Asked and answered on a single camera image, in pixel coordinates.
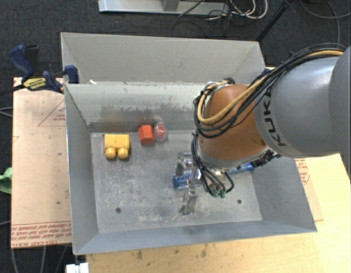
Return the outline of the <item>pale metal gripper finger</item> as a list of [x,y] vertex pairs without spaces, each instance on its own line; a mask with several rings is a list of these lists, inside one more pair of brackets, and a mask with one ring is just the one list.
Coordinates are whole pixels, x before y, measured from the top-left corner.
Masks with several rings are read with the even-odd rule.
[[197,193],[189,193],[187,199],[187,214],[194,213],[195,206],[197,204],[198,194]]
[[181,214],[188,214],[188,209],[187,209],[188,199],[189,199],[189,194],[185,192],[182,199],[182,205],[179,209],[179,212]]

